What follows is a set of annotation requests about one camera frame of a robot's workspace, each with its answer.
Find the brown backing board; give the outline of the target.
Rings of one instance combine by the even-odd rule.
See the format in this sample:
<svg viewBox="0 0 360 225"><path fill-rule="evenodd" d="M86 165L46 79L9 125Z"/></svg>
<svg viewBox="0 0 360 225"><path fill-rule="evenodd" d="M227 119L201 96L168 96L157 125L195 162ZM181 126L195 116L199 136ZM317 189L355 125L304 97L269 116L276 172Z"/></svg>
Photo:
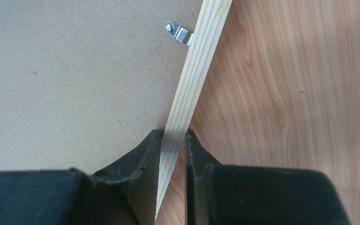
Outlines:
<svg viewBox="0 0 360 225"><path fill-rule="evenodd" d="M0 0L0 171L93 173L163 128L199 0Z"/></svg>

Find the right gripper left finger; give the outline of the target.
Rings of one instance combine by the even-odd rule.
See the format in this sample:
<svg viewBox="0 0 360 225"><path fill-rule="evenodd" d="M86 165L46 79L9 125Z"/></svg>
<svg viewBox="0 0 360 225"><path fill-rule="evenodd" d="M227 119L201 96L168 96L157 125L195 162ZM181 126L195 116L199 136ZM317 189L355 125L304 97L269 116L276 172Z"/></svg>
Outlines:
<svg viewBox="0 0 360 225"><path fill-rule="evenodd" d="M78 169L0 172L0 225L152 225L161 137L88 175Z"/></svg>

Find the wooden picture frame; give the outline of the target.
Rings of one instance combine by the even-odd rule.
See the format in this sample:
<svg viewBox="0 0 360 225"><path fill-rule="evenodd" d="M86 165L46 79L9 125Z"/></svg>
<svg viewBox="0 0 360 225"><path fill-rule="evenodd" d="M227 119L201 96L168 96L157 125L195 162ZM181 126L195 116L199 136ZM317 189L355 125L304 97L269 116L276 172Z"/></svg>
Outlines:
<svg viewBox="0 0 360 225"><path fill-rule="evenodd" d="M163 134L156 212L169 186L231 4L230 0L202 2Z"/></svg>

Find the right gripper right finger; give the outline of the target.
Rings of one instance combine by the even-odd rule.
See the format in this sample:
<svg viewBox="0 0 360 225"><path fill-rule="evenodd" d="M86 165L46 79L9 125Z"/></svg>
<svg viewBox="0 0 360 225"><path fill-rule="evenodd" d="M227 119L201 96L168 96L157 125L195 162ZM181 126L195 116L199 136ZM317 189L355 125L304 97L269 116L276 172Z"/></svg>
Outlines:
<svg viewBox="0 0 360 225"><path fill-rule="evenodd" d="M185 134L187 225L348 225L328 177L319 171L224 165Z"/></svg>

